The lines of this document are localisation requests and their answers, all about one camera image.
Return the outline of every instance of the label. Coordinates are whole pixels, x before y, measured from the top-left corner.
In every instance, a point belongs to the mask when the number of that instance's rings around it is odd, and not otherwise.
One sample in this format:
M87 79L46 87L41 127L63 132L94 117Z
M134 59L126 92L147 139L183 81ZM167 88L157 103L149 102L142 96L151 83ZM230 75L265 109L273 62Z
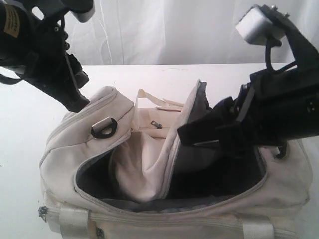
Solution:
M6 18L3 31L17 38L20 31L19 15L13 6L5 4L4 7Z

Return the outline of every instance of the white tabletop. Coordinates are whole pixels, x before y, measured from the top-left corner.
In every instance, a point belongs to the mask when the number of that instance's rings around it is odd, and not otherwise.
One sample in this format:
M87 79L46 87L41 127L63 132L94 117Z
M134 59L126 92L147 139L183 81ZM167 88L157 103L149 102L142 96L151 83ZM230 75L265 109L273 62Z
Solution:
M249 74L264 68L264 64L86 66L90 82L81 92L89 97L102 86L115 86L134 100L138 89L144 88L155 96L184 102L201 79L208 83L207 97L213 106L227 96L237 96L240 85L249 82ZM66 109L26 82L0 85L0 109L0 237L60 239L37 217L42 206L38 162L48 135ZM318 168L319 160L313 162L312 199L297 220L299 234L305 239L319 235L315 226L319 221Z

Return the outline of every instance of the white handle strap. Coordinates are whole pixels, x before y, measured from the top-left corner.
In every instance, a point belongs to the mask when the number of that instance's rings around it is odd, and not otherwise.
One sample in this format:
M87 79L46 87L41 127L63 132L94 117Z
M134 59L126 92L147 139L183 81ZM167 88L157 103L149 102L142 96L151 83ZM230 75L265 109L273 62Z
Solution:
M89 210L63 205L59 224L63 239L89 239Z
M160 100L159 98L151 95L150 93L147 93L143 89L139 89L138 95L135 100L135 113L134 113L134 119L132 123L132 128L138 130L140 128L139 123L139 115L138 115L138 100L141 98L146 98L149 101L151 101L153 104L157 105L156 109L161 111L177 111L180 112L184 106L182 103L170 101L170 100Z
M274 226L268 217L241 216L244 239L275 239Z

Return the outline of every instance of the zipper pull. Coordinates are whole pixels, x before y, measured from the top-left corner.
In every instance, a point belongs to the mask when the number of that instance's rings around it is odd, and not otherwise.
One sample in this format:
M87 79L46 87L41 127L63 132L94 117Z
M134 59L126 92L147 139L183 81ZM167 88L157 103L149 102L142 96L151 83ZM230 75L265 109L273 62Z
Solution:
M44 220L44 222L46 223L46 214L48 213L48 207L39 207L38 213L39 217L41 217L42 220Z
M152 121L151 125L154 125L156 128L162 128L162 125L160 123L157 123L156 121Z

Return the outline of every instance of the white backdrop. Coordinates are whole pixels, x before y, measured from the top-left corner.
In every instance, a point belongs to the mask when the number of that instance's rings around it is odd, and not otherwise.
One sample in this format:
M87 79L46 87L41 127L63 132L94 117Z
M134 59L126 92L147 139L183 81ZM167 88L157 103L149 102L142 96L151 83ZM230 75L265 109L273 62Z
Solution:
M70 52L83 65L262 63L234 26L253 4L275 4L319 48L318 0L95 0L87 23L66 17ZM274 62L291 60L288 45Z

